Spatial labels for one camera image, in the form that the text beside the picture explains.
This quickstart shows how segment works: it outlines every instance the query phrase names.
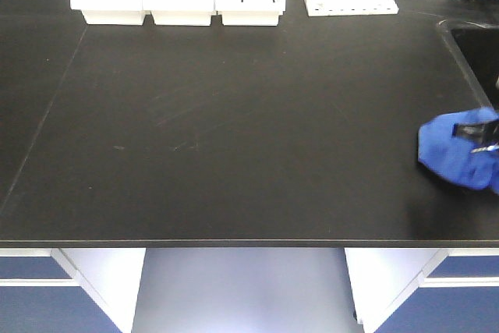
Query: scratch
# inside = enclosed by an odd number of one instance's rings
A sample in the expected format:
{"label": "scratch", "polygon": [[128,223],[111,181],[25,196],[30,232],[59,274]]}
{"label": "scratch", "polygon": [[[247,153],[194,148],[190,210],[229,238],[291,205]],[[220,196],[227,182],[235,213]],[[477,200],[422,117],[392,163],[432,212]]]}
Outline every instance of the scratch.
{"label": "scratch", "polygon": [[428,13],[428,12],[417,12],[417,11],[406,11],[408,13],[415,13],[417,15],[423,15],[423,16],[435,16],[435,17],[445,17],[444,15],[438,15],[436,13]]}
{"label": "scratch", "polygon": [[76,44],[75,51],[71,55],[71,58],[69,59],[69,62],[64,70],[64,73],[62,74],[61,79],[58,82],[58,85],[57,85],[57,88],[55,89],[54,95],[52,95],[52,98],[48,102],[48,106],[45,109],[45,113],[44,113],[43,117],[41,118],[40,123],[38,123],[38,127],[35,130],[33,138],[31,138],[30,145],[28,146],[28,149],[26,151],[26,156],[24,157],[23,161],[21,161],[21,165],[19,166],[19,169],[17,170],[16,175],[14,176],[14,180],[12,181],[12,184],[9,187],[9,191],[7,191],[7,194],[5,195],[5,199],[3,200],[3,203],[0,207],[0,214],[2,214],[2,212],[4,211],[5,206],[6,206],[7,202],[9,201],[9,198],[14,190],[14,187],[17,185],[17,183],[19,181],[21,173],[23,172],[24,167],[28,161],[28,158],[31,155],[31,151],[33,150],[34,144],[36,143],[38,136],[41,133],[41,129],[44,127],[45,121],[47,120],[48,113],[52,110],[52,106],[54,105],[55,99],[57,98],[59,91],[61,90],[62,84],[64,83],[65,78],[68,75],[69,68],[73,64],[73,61],[76,57],[76,53],[80,50],[80,45],[81,45],[81,42],[83,41],[83,37],[85,37],[85,34],[87,33],[87,29],[88,29],[88,25],[83,30],[81,37],[78,40],[78,43]]}

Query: white cabinet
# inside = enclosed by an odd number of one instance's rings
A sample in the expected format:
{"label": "white cabinet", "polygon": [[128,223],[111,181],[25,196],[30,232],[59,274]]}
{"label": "white cabinet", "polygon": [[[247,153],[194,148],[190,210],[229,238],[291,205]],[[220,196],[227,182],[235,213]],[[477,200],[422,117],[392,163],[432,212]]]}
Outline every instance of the white cabinet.
{"label": "white cabinet", "polygon": [[[80,333],[99,326],[100,333],[130,333],[144,255],[145,249],[0,250],[0,331],[71,326]],[[37,321],[34,330],[26,321]]]}
{"label": "white cabinet", "polygon": [[462,325],[457,318],[453,322],[458,325],[445,323],[463,314],[469,321],[478,317],[483,322],[480,331],[488,331],[490,324],[499,328],[498,249],[345,249],[345,253],[357,320],[366,333],[410,332],[411,321],[416,325],[412,331],[457,333],[461,330],[456,326]]}

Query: black sink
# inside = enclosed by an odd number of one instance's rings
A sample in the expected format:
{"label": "black sink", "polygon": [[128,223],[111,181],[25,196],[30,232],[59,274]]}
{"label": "black sink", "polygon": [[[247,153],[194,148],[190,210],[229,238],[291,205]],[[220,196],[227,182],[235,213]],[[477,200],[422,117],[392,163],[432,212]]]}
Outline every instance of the black sink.
{"label": "black sink", "polygon": [[459,27],[450,32],[489,102],[499,109],[499,28]]}

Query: blue object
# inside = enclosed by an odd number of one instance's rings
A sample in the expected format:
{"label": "blue object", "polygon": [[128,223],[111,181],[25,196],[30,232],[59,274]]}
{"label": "blue object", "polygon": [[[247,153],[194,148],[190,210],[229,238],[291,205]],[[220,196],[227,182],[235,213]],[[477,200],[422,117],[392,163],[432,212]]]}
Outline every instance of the blue object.
{"label": "blue object", "polygon": [[499,154],[472,153],[471,140],[452,136],[455,124],[473,124],[499,119],[492,108],[440,115],[419,128],[419,162],[442,179],[470,189],[490,187],[499,194]]}

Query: sink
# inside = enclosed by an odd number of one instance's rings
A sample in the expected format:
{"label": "sink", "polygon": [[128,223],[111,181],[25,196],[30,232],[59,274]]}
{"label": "sink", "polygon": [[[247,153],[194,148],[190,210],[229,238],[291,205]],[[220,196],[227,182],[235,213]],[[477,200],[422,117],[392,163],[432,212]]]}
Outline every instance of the sink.
{"label": "sink", "polygon": [[499,110],[499,27],[444,22],[444,39],[482,105]]}
{"label": "sink", "polygon": [[499,28],[453,29],[451,34],[490,103],[499,109]]}

